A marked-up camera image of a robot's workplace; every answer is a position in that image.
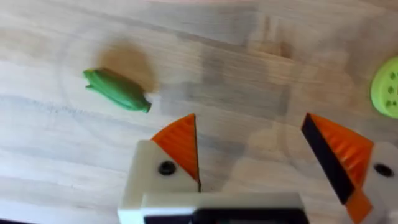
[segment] green perforated disc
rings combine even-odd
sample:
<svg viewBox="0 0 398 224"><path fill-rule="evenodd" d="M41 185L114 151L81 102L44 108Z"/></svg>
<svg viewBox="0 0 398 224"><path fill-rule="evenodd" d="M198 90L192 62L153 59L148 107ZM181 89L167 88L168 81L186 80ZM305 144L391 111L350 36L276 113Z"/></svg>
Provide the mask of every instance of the green perforated disc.
<svg viewBox="0 0 398 224"><path fill-rule="evenodd" d="M390 59L376 73L371 86L374 107L398 119L398 57Z"/></svg>

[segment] white plastic part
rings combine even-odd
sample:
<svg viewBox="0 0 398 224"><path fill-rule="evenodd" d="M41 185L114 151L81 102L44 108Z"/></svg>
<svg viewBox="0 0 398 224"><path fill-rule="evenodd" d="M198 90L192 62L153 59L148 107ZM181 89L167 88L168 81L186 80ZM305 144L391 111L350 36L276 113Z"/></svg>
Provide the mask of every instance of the white plastic part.
<svg viewBox="0 0 398 224"><path fill-rule="evenodd" d="M124 196L118 208L122 224L143 224L141 204L146 192L197 192L198 183L177 163L173 175L163 176L158 167L163 161L174 160L154 141L139 141L132 158Z"/></svg>
<svg viewBox="0 0 398 224"><path fill-rule="evenodd" d="M148 215L187 215L198 208L303 209L297 193L199 193L198 183L177 163L174 174L160 175L163 161L175 163L154 141L138 142L118 208L121 224L144 224Z"/></svg>
<svg viewBox="0 0 398 224"><path fill-rule="evenodd" d="M378 174L374 170L374 165L384 164L398 174L397 159L398 149L391 143L375 143L363 187L373 209L362 224L396 223L397 220L389 220L389 216L398 212L398 178L396 176L388 178Z"/></svg>
<svg viewBox="0 0 398 224"><path fill-rule="evenodd" d="M301 208L298 193L170 193L145 194L146 215L189 215L198 208Z"/></svg>

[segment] green object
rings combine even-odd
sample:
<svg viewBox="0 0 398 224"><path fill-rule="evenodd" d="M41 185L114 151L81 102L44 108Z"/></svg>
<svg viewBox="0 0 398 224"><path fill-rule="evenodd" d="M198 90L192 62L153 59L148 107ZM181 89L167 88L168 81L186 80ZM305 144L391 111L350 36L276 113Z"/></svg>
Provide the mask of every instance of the green object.
<svg viewBox="0 0 398 224"><path fill-rule="evenodd" d="M398 57L390 59L376 73L371 86L374 107L398 119Z"/></svg>
<svg viewBox="0 0 398 224"><path fill-rule="evenodd" d="M101 93L127 110L148 113L152 104L145 99L144 91L138 84L108 70L87 69L83 74L90 83L87 89Z"/></svg>

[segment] green toy vegetable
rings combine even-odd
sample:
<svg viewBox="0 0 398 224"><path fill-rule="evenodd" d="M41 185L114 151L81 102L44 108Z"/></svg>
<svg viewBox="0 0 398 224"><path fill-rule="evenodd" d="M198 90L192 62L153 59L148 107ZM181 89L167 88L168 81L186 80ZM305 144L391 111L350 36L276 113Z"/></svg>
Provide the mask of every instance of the green toy vegetable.
<svg viewBox="0 0 398 224"><path fill-rule="evenodd" d="M102 69L87 69L83 74L90 83L87 89L101 93L127 110L148 113L152 104L145 99L143 89L136 83Z"/></svg>

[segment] hole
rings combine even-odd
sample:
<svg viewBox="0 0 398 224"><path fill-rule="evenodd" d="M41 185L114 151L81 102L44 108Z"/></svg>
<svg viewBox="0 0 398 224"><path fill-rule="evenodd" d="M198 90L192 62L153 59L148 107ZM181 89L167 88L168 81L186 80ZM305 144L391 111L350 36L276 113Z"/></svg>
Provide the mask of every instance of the hole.
<svg viewBox="0 0 398 224"><path fill-rule="evenodd" d="M163 161L158 168L158 172L162 175L172 175L176 170L177 168L172 161Z"/></svg>
<svg viewBox="0 0 398 224"><path fill-rule="evenodd" d="M377 163L373 166L373 168L378 174L382 175L383 177L391 178L394 176L394 172L387 165Z"/></svg>

